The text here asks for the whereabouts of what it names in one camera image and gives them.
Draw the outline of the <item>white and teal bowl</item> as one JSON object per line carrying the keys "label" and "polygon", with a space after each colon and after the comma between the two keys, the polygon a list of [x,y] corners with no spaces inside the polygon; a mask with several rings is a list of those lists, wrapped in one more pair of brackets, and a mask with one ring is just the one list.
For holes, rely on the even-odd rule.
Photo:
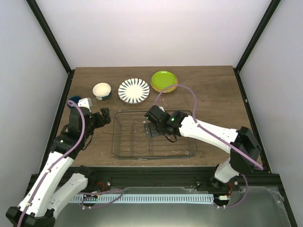
{"label": "white and teal bowl", "polygon": [[97,100],[104,101],[111,97],[112,89],[108,83],[98,83],[93,87],[93,95]]}

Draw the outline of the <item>black wire dish rack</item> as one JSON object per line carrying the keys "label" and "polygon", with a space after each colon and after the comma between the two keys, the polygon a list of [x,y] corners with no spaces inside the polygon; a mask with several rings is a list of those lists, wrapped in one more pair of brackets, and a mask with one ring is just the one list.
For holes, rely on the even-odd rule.
{"label": "black wire dish rack", "polygon": [[144,117],[145,111],[115,114],[112,156],[117,159],[171,159],[193,157],[196,141],[186,137],[160,135]]}

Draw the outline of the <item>dark blue mug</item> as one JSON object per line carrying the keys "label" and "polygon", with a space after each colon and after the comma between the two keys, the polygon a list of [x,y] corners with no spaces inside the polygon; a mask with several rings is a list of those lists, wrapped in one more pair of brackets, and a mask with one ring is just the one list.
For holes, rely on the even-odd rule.
{"label": "dark blue mug", "polygon": [[67,101],[67,106],[69,109],[73,109],[74,107],[73,106],[70,106],[69,105],[69,102],[70,101],[73,101],[75,104],[78,104],[78,102],[81,100],[82,98],[80,96],[72,96],[68,99]]}

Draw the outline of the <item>white blue striped plate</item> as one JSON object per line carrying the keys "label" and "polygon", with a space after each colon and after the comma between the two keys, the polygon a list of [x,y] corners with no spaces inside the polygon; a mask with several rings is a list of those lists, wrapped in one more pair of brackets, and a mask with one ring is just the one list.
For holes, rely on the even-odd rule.
{"label": "white blue striped plate", "polygon": [[123,81],[118,87],[119,98],[127,104],[139,104],[150,94],[148,83],[142,79],[132,78]]}

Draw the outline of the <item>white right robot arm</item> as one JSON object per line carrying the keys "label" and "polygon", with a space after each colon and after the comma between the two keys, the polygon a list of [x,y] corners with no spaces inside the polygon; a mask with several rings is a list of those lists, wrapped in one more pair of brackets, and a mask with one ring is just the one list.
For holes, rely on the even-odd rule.
{"label": "white right robot arm", "polygon": [[213,145],[229,157],[216,167],[210,179],[211,187],[222,190],[227,183],[239,174],[249,175],[254,170],[263,170],[257,159],[261,146],[249,128],[228,129],[199,121],[193,115],[181,111],[172,114],[153,105],[146,113],[148,123],[144,125],[148,138],[164,136],[174,143],[178,137],[196,139]]}

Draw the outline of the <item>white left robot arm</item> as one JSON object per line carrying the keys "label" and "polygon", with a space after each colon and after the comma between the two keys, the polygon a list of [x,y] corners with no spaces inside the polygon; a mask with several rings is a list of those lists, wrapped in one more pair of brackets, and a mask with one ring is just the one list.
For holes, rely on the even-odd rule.
{"label": "white left robot arm", "polygon": [[96,113],[88,107],[72,109],[69,123],[55,138],[53,150],[36,182],[18,206],[8,208],[6,217],[13,226],[53,227],[61,211],[77,194],[97,197],[108,193],[95,191],[96,177],[86,166],[78,167],[63,186],[58,184],[78,153],[86,148],[87,138],[110,122],[108,108]]}

